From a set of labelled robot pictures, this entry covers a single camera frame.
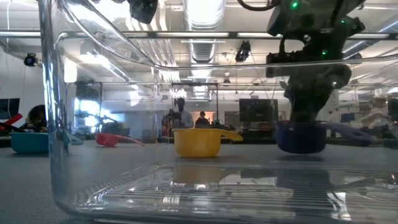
laboratory room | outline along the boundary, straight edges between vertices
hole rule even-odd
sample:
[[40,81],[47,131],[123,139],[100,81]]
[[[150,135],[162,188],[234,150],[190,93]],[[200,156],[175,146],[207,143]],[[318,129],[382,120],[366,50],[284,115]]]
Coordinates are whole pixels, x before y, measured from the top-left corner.
[[46,162],[62,214],[398,220],[398,2],[0,0],[0,10],[0,161]]

clear plastic bin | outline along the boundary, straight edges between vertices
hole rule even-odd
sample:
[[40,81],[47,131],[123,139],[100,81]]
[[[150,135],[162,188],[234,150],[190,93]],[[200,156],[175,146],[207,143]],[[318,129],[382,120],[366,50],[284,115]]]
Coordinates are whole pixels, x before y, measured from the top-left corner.
[[39,1],[60,208],[120,223],[398,220],[396,2],[159,0],[153,19],[116,2]]

